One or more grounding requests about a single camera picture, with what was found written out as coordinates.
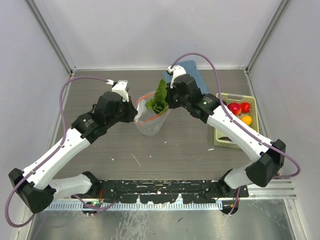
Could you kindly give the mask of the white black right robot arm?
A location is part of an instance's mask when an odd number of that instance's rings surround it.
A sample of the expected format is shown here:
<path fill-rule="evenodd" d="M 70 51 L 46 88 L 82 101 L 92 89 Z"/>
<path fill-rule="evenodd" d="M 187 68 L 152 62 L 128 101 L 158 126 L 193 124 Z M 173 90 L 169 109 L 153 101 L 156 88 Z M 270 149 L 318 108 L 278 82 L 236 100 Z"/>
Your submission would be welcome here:
<path fill-rule="evenodd" d="M 192 117 L 223 132 L 249 157 L 248 163 L 227 171 L 219 180 L 219 191 L 231 197 L 237 188 L 255 184 L 266 187 L 284 165 L 286 145 L 260 135 L 234 116 L 223 102 L 211 93 L 202 94 L 196 80 L 189 74 L 173 77 L 167 84 L 167 100 L 171 109 L 183 107 Z"/>

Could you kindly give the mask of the green leafy vegetable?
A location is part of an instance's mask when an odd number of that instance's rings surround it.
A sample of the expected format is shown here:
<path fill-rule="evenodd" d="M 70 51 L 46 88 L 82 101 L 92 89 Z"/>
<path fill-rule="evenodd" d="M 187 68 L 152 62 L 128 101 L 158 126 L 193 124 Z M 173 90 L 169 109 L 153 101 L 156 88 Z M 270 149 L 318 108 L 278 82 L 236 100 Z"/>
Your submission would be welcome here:
<path fill-rule="evenodd" d="M 153 98 L 150 99 L 145 107 L 149 110 L 153 110 L 155 114 L 162 114 L 168 108 L 168 103 L 166 102 L 167 97 L 167 83 L 164 79 L 161 79 L 158 87 L 153 95 Z"/>

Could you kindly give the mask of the clear zip bag orange zipper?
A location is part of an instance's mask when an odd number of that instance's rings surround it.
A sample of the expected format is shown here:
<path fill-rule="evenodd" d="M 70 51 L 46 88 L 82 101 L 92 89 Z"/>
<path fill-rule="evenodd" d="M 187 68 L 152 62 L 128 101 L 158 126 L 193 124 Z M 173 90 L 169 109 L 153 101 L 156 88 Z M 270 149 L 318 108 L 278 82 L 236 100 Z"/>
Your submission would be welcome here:
<path fill-rule="evenodd" d="M 134 104 L 137 110 L 137 115 L 134 118 L 135 127 L 146 136 L 157 134 L 170 113 L 168 107 L 159 114 L 146 107 L 147 102 L 154 98 L 154 94 L 154 91 L 149 92 L 140 97 Z"/>

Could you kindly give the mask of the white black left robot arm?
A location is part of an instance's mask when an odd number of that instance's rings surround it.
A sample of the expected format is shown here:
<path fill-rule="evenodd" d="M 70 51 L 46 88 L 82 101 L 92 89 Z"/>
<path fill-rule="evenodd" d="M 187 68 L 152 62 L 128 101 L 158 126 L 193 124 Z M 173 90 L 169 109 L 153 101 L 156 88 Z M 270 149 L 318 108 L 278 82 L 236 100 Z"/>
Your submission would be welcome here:
<path fill-rule="evenodd" d="M 81 114 L 66 131 L 66 136 L 41 158 L 23 170 L 8 174 L 16 193 L 33 214 L 45 210 L 54 200 L 77 194 L 95 198 L 100 193 L 99 180 L 90 172 L 75 177 L 54 179 L 75 155 L 87 148 L 117 123 L 131 123 L 137 115 L 126 90 L 107 91 L 92 110 Z"/>

